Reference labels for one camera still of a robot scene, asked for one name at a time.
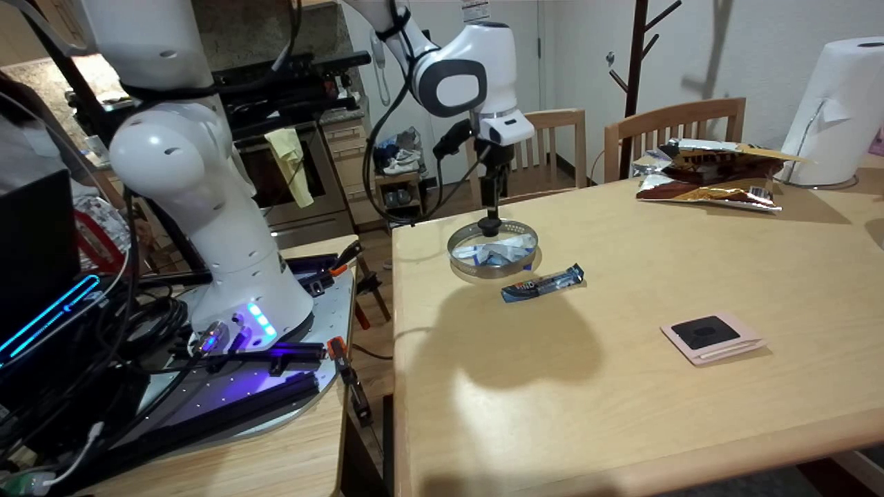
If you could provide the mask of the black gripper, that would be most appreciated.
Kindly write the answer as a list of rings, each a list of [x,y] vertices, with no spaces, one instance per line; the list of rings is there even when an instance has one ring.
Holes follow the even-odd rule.
[[[480,178],[480,204],[486,207],[490,220],[501,220],[501,190],[504,190],[504,178],[513,161],[512,147],[498,147],[493,142],[479,144],[479,164],[483,165]]]

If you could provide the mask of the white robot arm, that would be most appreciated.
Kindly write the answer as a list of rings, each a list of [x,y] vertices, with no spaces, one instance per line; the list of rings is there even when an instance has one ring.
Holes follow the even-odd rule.
[[[268,351],[315,310],[263,218],[237,153],[192,0],[77,0],[92,41],[143,109],[113,132],[117,178],[192,240],[211,280],[185,295],[201,354]],[[518,102],[518,46],[504,23],[471,20],[431,41],[400,0],[346,0],[400,64],[435,117],[465,114],[493,147],[534,136]]]

